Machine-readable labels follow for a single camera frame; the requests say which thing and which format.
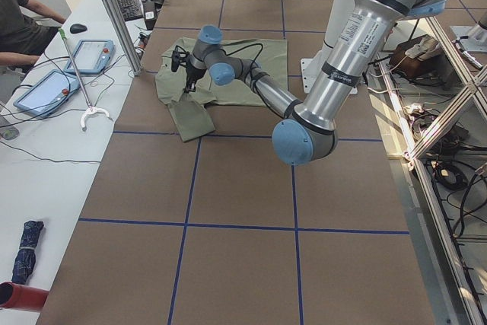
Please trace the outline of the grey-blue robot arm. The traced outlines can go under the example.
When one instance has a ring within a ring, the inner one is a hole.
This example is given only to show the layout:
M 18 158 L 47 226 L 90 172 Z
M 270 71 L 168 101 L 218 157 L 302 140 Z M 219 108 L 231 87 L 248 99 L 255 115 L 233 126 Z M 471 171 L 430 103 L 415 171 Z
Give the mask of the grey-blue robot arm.
M 186 69 L 184 91 L 210 75 L 219 86 L 244 82 L 282 117 L 272 133 L 275 153 L 286 164 L 301 165 L 329 155 L 338 142 L 336 114 L 360 81 L 368 64 L 382 49 L 394 24 L 401 19 L 441 13 L 446 0 L 334 0 L 346 12 L 334 16 L 342 29 L 305 100 L 281 89 L 254 60 L 229 56 L 221 46 L 222 33 L 213 25 L 200 31 L 193 50 L 181 57 Z

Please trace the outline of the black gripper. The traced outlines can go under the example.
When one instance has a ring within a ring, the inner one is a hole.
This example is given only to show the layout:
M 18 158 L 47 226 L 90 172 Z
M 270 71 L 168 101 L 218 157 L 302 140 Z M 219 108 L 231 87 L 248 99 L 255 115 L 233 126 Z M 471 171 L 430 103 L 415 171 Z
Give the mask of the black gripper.
M 191 93 L 196 91 L 196 83 L 198 80 L 204 77 L 204 70 L 198 69 L 192 65 L 186 66 L 186 85 L 184 88 L 185 93 Z

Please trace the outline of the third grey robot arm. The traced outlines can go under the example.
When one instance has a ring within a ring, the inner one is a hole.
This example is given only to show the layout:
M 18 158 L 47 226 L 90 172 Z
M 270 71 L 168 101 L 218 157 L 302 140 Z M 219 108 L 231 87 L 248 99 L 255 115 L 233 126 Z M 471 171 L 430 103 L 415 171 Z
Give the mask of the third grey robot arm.
M 486 13 L 474 26 L 450 26 L 454 45 L 461 52 L 486 53 Z

